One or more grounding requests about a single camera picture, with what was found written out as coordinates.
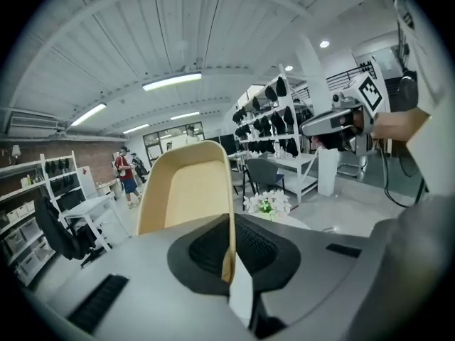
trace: man in red shirt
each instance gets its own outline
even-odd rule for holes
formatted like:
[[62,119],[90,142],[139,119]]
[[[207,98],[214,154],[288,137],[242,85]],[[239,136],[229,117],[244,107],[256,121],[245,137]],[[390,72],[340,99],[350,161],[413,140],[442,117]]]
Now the man in red shirt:
[[141,202],[141,195],[137,192],[137,184],[133,177],[132,169],[134,166],[128,164],[125,156],[127,154],[128,148],[123,146],[120,148],[119,156],[115,158],[115,166],[120,174],[120,180],[123,183],[123,187],[125,189],[125,196],[127,197],[128,207],[132,208],[135,206],[133,202],[131,202],[131,195],[130,193],[134,193]]

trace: air conditioner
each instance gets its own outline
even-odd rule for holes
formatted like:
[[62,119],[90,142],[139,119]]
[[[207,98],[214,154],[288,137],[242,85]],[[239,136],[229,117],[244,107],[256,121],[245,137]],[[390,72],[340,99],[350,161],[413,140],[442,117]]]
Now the air conditioner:
[[47,138],[64,129],[49,117],[14,112],[11,115],[8,136],[14,138]]

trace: flower bouquet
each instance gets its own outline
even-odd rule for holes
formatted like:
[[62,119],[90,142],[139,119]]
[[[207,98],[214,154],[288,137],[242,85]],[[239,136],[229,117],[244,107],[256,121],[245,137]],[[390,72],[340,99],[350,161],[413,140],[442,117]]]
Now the flower bouquet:
[[256,193],[254,197],[244,197],[243,202],[248,214],[261,217],[266,220],[275,220],[286,216],[291,212],[289,197],[282,190]]

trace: beige plastic tray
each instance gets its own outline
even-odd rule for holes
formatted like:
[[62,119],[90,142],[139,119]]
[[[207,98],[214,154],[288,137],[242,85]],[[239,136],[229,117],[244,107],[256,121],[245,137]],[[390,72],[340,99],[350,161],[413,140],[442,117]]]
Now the beige plastic tray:
[[230,248],[223,279],[230,282],[235,268],[230,163],[220,144],[203,141],[168,151],[155,162],[142,196],[137,234],[225,213],[230,218]]

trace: fluorescent light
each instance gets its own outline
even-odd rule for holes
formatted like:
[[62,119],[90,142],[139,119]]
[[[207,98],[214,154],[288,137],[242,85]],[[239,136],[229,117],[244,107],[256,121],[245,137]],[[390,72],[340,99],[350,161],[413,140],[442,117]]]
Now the fluorescent light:
[[91,117],[92,115],[95,115],[98,111],[103,110],[105,107],[106,107],[106,104],[99,104],[98,106],[96,106],[93,109],[91,109],[89,112],[86,112],[85,114],[83,114],[79,119],[74,121],[71,124],[71,126],[79,125],[81,122],[87,120],[89,117]]
[[141,126],[136,126],[136,127],[133,128],[133,129],[129,129],[129,130],[124,131],[123,134],[128,134],[128,133],[131,133],[132,131],[136,131],[136,130],[139,130],[139,129],[143,129],[143,128],[146,128],[146,127],[148,127],[148,126],[150,126],[150,125],[144,124],[144,125],[141,125]]
[[202,74],[200,72],[188,73],[186,75],[178,75],[178,76],[173,76],[170,78],[165,78],[164,80],[158,80],[158,81],[146,83],[146,84],[142,85],[142,88],[146,91],[150,91],[150,90],[155,90],[156,88],[159,88],[159,87],[174,85],[176,83],[200,80],[201,78],[202,78]]
[[171,117],[171,120],[182,119],[183,117],[193,117],[195,115],[199,115],[200,112],[190,112],[189,114],[178,115],[177,117]]

